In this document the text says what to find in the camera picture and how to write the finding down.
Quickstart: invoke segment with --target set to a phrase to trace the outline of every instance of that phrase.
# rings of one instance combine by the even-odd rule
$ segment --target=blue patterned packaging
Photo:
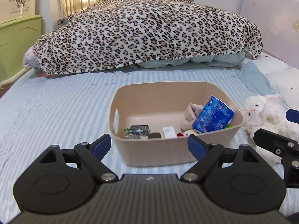
[[[233,118],[234,113],[225,103],[211,96],[192,127],[201,133],[221,130]]]

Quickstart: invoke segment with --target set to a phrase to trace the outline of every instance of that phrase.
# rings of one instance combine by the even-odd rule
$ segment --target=leopard print blanket
[[[263,49],[249,20],[193,0],[99,0],[33,46],[48,75]]]

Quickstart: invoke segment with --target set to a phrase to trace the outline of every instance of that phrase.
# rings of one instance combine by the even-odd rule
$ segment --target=headboard
[[[240,15],[259,27],[265,51],[299,69],[299,2],[243,0]]]

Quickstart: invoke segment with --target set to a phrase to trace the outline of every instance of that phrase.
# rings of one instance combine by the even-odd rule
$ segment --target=beige storage box
[[[153,82],[119,88],[113,98],[109,131],[123,161],[132,167],[182,164],[196,161],[187,147],[187,137],[165,139],[162,128],[173,126],[182,132],[181,120],[188,104],[206,105],[214,95],[234,112],[231,128],[201,134],[206,143],[224,146],[232,140],[243,122],[234,102],[216,85],[208,82]],[[160,139],[123,139],[124,129],[131,125],[149,125],[150,132],[160,132]]]

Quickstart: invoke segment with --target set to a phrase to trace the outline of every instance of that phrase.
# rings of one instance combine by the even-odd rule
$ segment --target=mattress
[[[156,81],[207,81],[220,87],[240,108],[253,93],[240,80],[238,71],[190,62],[160,69],[124,67],[55,78],[37,78],[29,71],[0,99],[0,220],[6,223],[19,213],[12,194],[14,182],[44,149],[52,144],[72,148],[108,133],[108,109],[119,87]],[[252,144],[243,129],[230,147],[238,148],[241,143]],[[123,173],[176,173],[180,177],[195,164],[128,167],[113,144],[102,162],[119,177]],[[269,163],[283,178],[279,161]],[[296,189],[287,190],[282,214],[299,211],[298,194]]]

